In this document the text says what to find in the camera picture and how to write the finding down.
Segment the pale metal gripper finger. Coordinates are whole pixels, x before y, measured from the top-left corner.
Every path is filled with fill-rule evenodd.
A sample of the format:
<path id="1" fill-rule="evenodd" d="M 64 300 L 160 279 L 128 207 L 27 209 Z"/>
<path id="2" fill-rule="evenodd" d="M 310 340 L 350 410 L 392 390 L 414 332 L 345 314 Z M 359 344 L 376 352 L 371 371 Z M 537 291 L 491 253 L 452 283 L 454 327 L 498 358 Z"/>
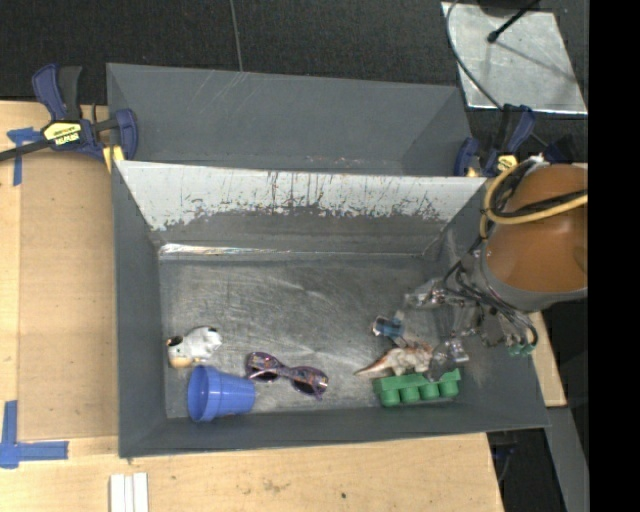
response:
<path id="1" fill-rule="evenodd" d="M 465 365 L 469 360 L 469 354 L 460 339 L 446 340 L 434 349 L 427 378 L 440 380 L 445 373 Z"/>
<path id="2" fill-rule="evenodd" d="M 410 309 L 433 309 L 443 306 L 451 292 L 441 278 L 430 279 L 404 296 L 404 306 Z"/>

